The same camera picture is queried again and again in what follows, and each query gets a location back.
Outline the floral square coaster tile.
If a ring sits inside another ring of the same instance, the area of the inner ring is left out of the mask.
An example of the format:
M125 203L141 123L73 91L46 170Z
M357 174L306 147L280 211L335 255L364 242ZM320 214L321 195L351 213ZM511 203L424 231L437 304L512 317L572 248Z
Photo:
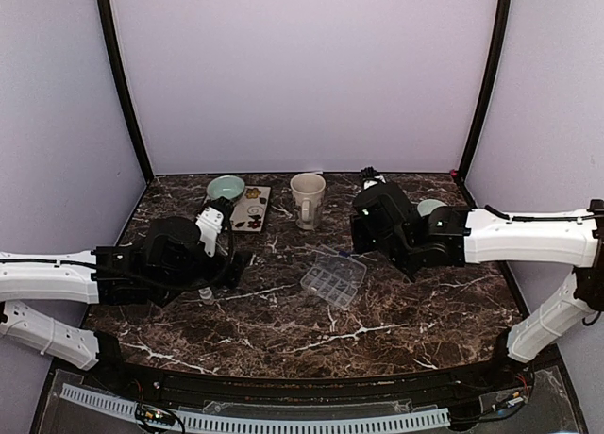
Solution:
M234 203L230 221L235 232L260 233L264 227L271 188L246 186L242 197Z

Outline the black left frame post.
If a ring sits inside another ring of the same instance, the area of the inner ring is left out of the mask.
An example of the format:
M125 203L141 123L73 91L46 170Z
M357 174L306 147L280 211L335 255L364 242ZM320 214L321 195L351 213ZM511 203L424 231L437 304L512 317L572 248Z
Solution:
M120 44L118 42L117 28L113 15L111 0L96 0L96 5L113 84L125 120L128 137L132 144L139 168L142 172L143 180L145 181L146 185L149 185L154 180L155 175L152 169L150 158L148 157L148 153L145 149L143 134L138 123L128 82L126 80L126 70L122 59Z

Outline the black front table rail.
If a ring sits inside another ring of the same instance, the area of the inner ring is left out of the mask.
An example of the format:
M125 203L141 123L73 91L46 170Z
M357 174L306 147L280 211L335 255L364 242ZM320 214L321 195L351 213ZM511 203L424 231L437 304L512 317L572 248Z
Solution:
M77 382L123 397L168 406L196 406L210 400L238 403L302 405L363 403L410 399L413 403L454 404L476 399L491 390L507 390L519 383L503 377L489 385L483 378L489 364L480 362L444 370L403 375L341 379L267 379L210 376L173 372L126 364L121 379L83 372L66 362L52 361L48 381L59 371L75 375Z

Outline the clear plastic pill organizer box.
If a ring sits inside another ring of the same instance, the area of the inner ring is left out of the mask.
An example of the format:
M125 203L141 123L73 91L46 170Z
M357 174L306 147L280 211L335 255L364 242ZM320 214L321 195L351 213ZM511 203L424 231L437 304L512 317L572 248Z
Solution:
M314 252L315 261L301 278L301 287L336 309L348 310L363 283L366 266L325 245Z

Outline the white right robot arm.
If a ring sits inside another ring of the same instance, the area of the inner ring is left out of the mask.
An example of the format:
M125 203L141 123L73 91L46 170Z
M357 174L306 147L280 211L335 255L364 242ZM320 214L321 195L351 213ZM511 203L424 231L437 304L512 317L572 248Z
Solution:
M576 323L603 311L603 202L546 214L504 213L490 206L413 204L393 182L374 177L353 200L353 247L378 251L407 276L435 267L495 261L570 266L561 286L524 321L502 333L481 381L504 389L518 364L533 361Z

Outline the small white bottle cap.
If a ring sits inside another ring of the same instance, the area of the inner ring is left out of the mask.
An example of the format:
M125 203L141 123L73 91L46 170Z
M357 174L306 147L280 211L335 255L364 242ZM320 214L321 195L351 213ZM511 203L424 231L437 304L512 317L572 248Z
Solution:
M204 305L212 305L215 302L213 291L209 287L199 289L198 295L199 295L200 301Z

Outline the black frame post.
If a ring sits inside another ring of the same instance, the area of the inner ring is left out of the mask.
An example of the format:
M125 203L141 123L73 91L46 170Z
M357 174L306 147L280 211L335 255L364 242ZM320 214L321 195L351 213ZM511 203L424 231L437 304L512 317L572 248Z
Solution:
M511 5L512 0L497 0L496 3L492 36L478 92L476 108L457 169L457 181L460 185L465 184L478 150L478 143L495 88L495 80L506 37Z
M138 123L128 82L126 80L126 70L122 59L120 44L118 42L117 28L113 15L111 0L96 0L96 5L113 84L125 120L128 137L132 144L139 168L142 172L143 180L145 181L146 185L149 185L154 180L155 175L152 169L150 158L148 157L148 153L145 149L143 134Z

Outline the right celadon green bowl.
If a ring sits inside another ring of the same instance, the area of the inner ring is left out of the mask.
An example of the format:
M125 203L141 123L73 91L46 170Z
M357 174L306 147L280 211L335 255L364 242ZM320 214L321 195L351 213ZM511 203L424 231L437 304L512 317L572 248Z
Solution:
M417 212L421 217L429 216L435 209L446 207L447 203L437 199L425 199L420 201L417 206Z

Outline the left celadon green bowl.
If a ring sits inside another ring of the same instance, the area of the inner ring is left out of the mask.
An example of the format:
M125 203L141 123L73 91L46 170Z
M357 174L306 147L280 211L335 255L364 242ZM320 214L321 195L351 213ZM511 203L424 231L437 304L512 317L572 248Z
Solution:
M245 182L235 175L222 175L214 178L206 189L209 200L226 200L236 203L243 195Z

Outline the black right frame post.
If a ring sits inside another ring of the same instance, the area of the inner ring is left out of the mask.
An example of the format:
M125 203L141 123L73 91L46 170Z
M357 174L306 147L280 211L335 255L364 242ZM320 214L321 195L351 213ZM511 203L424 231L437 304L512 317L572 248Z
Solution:
M492 36L478 92L476 108L457 169L457 181L460 185L465 184L478 150L478 143L495 88L495 80L506 37L511 5L512 0L497 0L496 3Z

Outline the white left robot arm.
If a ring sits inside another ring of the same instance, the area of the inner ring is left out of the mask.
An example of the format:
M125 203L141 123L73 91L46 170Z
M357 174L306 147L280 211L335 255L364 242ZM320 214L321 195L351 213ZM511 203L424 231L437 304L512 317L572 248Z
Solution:
M145 236L129 245L66 255L4 253L1 333L80 370L95 370L111 391L126 392L133 373L122 363L115 336L66 325L27 301L165 307L184 292L236 287L251 257L236 250L234 234L221 220L182 217L153 221Z

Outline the beige ceramic mug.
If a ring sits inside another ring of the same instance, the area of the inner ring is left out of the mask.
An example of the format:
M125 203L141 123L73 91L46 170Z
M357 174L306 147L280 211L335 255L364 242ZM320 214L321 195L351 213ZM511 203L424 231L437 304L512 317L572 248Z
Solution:
M321 175L302 173L290 180L296 209L296 225L302 230L315 230L321 223L327 183Z

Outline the celadon green bowl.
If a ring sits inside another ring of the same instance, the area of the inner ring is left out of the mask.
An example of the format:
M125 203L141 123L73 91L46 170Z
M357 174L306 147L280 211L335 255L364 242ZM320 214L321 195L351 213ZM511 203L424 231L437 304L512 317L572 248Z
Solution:
M245 182L235 175L222 175L214 178L206 189L209 200L226 200L236 203L243 195Z
M437 199L425 199L420 201L417 206L417 212L421 217L429 216L435 209L446 207L447 203Z

